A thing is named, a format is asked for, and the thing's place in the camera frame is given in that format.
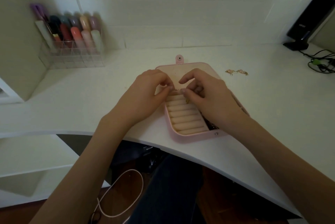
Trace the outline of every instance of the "wooden floor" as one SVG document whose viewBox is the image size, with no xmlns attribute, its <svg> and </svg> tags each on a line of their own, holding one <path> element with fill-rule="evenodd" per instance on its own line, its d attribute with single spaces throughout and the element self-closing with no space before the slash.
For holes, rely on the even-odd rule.
<svg viewBox="0 0 335 224">
<path fill-rule="evenodd" d="M 127 163 L 116 170 L 113 170 L 113 177 L 118 177 L 123 171 L 133 168 L 134 163 Z M 248 195 L 248 191 L 240 188 L 229 179 L 218 173 L 203 167 L 204 185 L 198 193 L 197 204 L 207 222 L 207 224 L 216 223 L 237 223 L 237 224 L 284 224 L 287 223 L 287 211 L 278 210 L 277 206 L 271 209 L 264 209 L 261 197 L 256 198 Z M 143 174 L 144 190 L 147 188 L 151 176 Z M 132 201 L 138 196 L 141 190 L 141 178 L 135 171 L 123 175 L 114 187 L 106 194 L 102 201 L 102 207 L 106 214 L 115 215 L 125 210 Z M 249 198 L 245 202 L 242 195 Z M 24 205 L 12 206 L 0 209 L 0 223 L 2 224 L 26 224 L 33 218 L 35 213 L 43 205 L 44 201 L 33 202 Z M 116 218 L 107 218 L 102 216 L 99 224 L 121 224 L 135 208 L 132 206 L 126 213 Z"/>
</svg>

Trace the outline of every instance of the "jeans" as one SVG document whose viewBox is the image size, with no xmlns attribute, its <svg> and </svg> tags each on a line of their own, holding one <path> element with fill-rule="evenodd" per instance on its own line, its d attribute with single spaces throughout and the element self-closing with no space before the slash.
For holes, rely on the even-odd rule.
<svg viewBox="0 0 335 224">
<path fill-rule="evenodd" d="M 201 165 L 168 155 L 127 224 L 205 224 L 195 202 L 202 184 Z"/>
</svg>

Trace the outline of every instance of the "desk surface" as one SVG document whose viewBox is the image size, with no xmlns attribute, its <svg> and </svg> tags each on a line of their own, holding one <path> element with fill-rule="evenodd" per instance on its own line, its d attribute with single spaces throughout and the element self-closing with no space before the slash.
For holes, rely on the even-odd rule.
<svg viewBox="0 0 335 224">
<path fill-rule="evenodd" d="M 177 54 L 185 62 L 211 65 L 253 119 L 335 180 L 335 78 L 312 71 L 308 58 L 276 44 L 118 50 L 107 56 L 103 68 L 50 70 L 27 102 L 0 106 L 0 137 L 92 135 L 137 75 L 173 64 Z M 249 76 L 231 76 L 227 69 L 243 69 Z M 177 143 L 170 138 L 159 108 L 133 127 L 126 139 L 200 163 L 299 213 L 252 154 L 231 136 Z"/>
</svg>

